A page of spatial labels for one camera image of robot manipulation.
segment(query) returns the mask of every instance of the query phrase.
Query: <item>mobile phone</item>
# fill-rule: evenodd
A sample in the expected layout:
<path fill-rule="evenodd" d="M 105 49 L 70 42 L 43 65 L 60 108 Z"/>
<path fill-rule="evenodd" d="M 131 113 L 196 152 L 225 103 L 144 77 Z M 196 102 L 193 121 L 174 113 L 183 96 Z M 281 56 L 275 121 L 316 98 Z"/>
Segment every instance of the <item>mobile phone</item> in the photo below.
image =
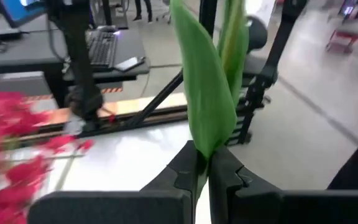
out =
<path fill-rule="evenodd" d="M 116 70 L 119 70 L 120 72 L 126 72 L 136 66 L 142 65 L 146 60 L 146 57 L 132 57 L 124 62 L 121 62 L 113 68 Z"/>

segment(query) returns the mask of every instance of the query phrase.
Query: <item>tulip leaf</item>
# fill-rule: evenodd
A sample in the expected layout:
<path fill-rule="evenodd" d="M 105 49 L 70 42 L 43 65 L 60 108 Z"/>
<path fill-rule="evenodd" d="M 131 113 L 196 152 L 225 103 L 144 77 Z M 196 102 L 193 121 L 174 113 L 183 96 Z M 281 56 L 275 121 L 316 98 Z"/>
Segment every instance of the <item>tulip leaf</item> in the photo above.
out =
<path fill-rule="evenodd" d="M 223 69 L 235 105 L 239 102 L 242 71 L 249 44 L 246 24 L 244 0 L 226 0 L 218 52 L 222 58 Z"/>
<path fill-rule="evenodd" d="M 236 110 L 221 59 L 204 27 L 185 8 L 171 0 L 170 9 L 180 44 L 188 120 L 197 150 L 209 159 L 230 137 Z"/>

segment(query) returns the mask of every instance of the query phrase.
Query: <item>computer mouse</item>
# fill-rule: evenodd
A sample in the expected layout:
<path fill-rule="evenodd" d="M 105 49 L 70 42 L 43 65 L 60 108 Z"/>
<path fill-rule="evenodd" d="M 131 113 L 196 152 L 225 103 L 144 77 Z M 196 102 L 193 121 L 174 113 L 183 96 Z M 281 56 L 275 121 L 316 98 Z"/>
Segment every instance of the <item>computer mouse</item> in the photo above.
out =
<path fill-rule="evenodd" d="M 99 26 L 97 30 L 101 32 L 117 32 L 119 29 L 116 26 Z"/>

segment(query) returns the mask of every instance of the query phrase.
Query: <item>keyboard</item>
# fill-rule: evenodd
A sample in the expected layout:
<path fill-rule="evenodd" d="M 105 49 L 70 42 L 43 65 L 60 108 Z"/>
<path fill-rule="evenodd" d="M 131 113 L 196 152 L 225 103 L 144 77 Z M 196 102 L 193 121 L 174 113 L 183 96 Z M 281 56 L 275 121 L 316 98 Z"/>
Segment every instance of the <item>keyboard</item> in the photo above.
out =
<path fill-rule="evenodd" d="M 117 36 L 112 32 L 89 31 L 86 33 L 86 43 L 93 71 L 113 70 Z"/>

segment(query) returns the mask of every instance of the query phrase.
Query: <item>cable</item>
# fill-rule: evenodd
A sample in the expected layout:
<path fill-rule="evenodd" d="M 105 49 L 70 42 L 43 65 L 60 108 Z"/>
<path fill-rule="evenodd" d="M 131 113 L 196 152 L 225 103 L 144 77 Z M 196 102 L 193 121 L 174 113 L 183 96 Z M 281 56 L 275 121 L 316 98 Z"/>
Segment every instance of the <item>cable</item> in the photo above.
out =
<path fill-rule="evenodd" d="M 54 40 L 53 40 L 53 34 L 52 34 L 52 28 L 50 26 L 50 21 L 49 21 L 49 15 L 47 16 L 46 19 L 47 22 L 47 30 L 48 30 L 48 40 L 49 40 L 49 48 L 52 51 L 52 53 L 54 54 L 54 56 L 59 59 L 61 62 L 65 63 L 66 60 L 64 58 L 62 58 L 55 49 L 55 45 L 54 45 Z"/>
<path fill-rule="evenodd" d="M 150 80 L 150 74 L 147 75 L 146 84 L 143 87 L 142 94 L 140 94 L 140 98 L 142 98 L 144 93 L 146 92 L 147 85 L 149 85 L 149 80 Z"/>
<path fill-rule="evenodd" d="M 122 8 L 122 10 L 119 10 L 119 9 L 117 9 L 117 12 L 120 12 L 120 13 L 124 13 L 124 12 L 127 12 L 128 11 L 128 9 L 129 9 L 129 0 L 125 0 L 124 1 L 124 5 L 123 6 L 121 6 L 121 8 Z"/>

